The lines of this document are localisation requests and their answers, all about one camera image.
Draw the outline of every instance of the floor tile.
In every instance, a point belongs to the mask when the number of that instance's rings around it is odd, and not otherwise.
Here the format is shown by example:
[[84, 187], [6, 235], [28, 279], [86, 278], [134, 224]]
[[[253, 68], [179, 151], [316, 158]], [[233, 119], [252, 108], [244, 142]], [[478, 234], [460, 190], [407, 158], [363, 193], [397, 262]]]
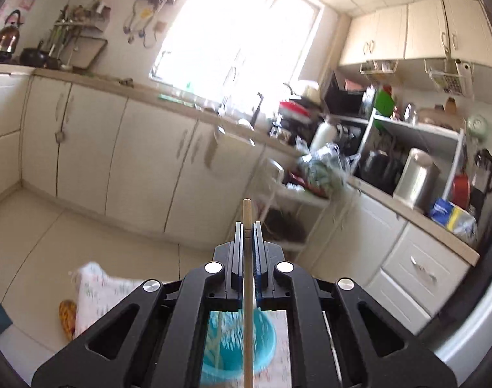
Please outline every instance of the floor tile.
[[62, 209], [27, 190], [0, 203], [0, 299], [24, 259], [61, 214]]
[[0, 335], [0, 351], [29, 385], [36, 369], [54, 355], [14, 325]]
[[198, 268], [211, 261], [213, 250], [192, 249], [180, 246], [180, 278], [193, 268]]
[[178, 246], [155, 242], [66, 211], [41, 239], [14, 279], [4, 302], [26, 334], [51, 350], [66, 345], [59, 303], [75, 299], [68, 272], [96, 261], [111, 276], [178, 279]]

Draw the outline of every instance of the copper kettle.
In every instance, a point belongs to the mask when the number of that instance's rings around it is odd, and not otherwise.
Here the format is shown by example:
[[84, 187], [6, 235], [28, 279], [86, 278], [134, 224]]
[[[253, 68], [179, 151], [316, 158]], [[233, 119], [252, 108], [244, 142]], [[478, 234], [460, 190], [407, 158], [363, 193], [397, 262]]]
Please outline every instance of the copper kettle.
[[[13, 14], [18, 15], [18, 19], [16, 20], [16, 23], [11, 22], [11, 24], [7, 26], [7, 22], [9, 22], [9, 19]], [[22, 25], [21, 18], [22, 14], [20, 10], [14, 10], [7, 16], [4, 23], [6, 26], [0, 30], [0, 53], [14, 54], [19, 41], [19, 27]]]

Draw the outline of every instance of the teal bowl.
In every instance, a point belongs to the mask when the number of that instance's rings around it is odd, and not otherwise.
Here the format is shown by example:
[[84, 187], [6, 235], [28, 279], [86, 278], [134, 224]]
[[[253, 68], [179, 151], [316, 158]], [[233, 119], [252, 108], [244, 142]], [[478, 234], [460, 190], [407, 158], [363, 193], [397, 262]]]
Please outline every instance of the teal bowl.
[[[210, 313], [208, 334], [217, 334], [218, 312]], [[236, 321], [240, 312], [223, 312], [223, 323]], [[255, 329], [253, 372], [258, 373], [271, 363], [276, 348], [276, 331], [268, 316], [259, 309], [253, 312]], [[243, 373], [242, 326], [237, 327], [231, 334], [221, 340], [219, 368], [212, 363], [210, 355], [205, 350], [203, 369], [201, 369], [201, 385], [215, 385], [229, 380], [238, 379]]]

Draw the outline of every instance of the countertop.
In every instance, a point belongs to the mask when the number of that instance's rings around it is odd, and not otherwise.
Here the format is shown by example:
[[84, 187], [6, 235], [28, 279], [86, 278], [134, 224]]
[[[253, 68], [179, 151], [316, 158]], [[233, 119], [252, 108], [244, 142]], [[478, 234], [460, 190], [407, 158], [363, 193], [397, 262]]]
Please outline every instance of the countertop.
[[[48, 77], [49, 79], [57, 79], [63, 81], [70, 81], [75, 84], [90, 87], [104, 92], [114, 93], [123, 97], [131, 98], [140, 102], [147, 103], [149, 105], [157, 106], [162, 109], [166, 109], [172, 112], [179, 113], [190, 118], [203, 121], [204, 123], [214, 124], [222, 126], [226, 131], [239, 135], [241, 137], [251, 138], [258, 143], [263, 143], [268, 147], [275, 150], [279, 150], [282, 153], [290, 156], [299, 157], [301, 153], [294, 147], [288, 146], [278, 140], [270, 138], [265, 133], [250, 130], [244, 128], [241, 125], [236, 124], [234, 121], [219, 117], [213, 113], [198, 110], [196, 108], [186, 106], [177, 102], [171, 102], [163, 99], [159, 99], [159, 91], [154, 88], [146, 86], [136, 86], [135, 88], [126, 87], [118, 84], [116, 81], [98, 79], [96, 77], [89, 77], [80, 74], [67, 73], [56, 70], [48, 69], [36, 69], [33, 67], [16, 66], [12, 64], [0, 64], [1, 74], [23, 74], [23, 75], [35, 75], [40, 77]], [[417, 211], [409, 208], [403, 203], [393, 199], [390, 195], [382, 192], [378, 188], [375, 188], [366, 182], [350, 177], [348, 183], [354, 188], [360, 190], [366, 195], [369, 195], [373, 199], [377, 200], [382, 205], [386, 206], [390, 210], [394, 211], [398, 215], [404, 217], [415, 226], [419, 227], [439, 242], [446, 245], [450, 250], [459, 255], [467, 263], [475, 266], [479, 260], [479, 254], [473, 250], [466, 243], [458, 239], [451, 232], [447, 231], [443, 227], [434, 223], [429, 218], [421, 215]]]

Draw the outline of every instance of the silver screw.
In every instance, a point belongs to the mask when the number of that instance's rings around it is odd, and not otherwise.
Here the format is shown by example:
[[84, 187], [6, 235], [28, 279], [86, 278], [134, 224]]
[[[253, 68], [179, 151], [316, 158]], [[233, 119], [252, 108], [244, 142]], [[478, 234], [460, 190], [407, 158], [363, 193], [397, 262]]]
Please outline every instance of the silver screw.
[[278, 271], [281, 271], [282, 273], [290, 273], [294, 270], [294, 265], [292, 265], [289, 261], [282, 261], [276, 264], [276, 268], [278, 268]]
[[220, 272], [223, 269], [223, 266], [221, 263], [218, 263], [217, 261], [212, 261], [206, 264], [206, 266], [204, 266], [204, 269], [206, 270], [207, 273], [215, 274]]
[[161, 287], [161, 285], [162, 284], [157, 280], [147, 280], [143, 284], [143, 289], [146, 292], [155, 292], [156, 290], [158, 290]]
[[341, 279], [337, 285], [343, 290], [352, 290], [355, 287], [355, 283], [350, 279]]

